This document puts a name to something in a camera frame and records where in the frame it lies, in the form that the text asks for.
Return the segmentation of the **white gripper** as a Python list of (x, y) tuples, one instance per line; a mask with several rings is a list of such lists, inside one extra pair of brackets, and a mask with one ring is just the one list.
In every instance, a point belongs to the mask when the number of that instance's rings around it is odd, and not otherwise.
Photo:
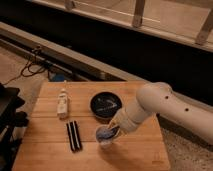
[(115, 132), (115, 137), (133, 132), (137, 127), (138, 125), (129, 118), (124, 108), (119, 109), (108, 124), (108, 129)]

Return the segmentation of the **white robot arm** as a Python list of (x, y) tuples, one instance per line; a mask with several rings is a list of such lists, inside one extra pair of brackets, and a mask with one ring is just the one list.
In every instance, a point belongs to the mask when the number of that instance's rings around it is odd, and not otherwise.
[(178, 98), (167, 83), (147, 83), (134, 99), (117, 111), (109, 128), (119, 127), (124, 134), (135, 131), (152, 114), (158, 113), (188, 129), (213, 145), (213, 112), (191, 105)]

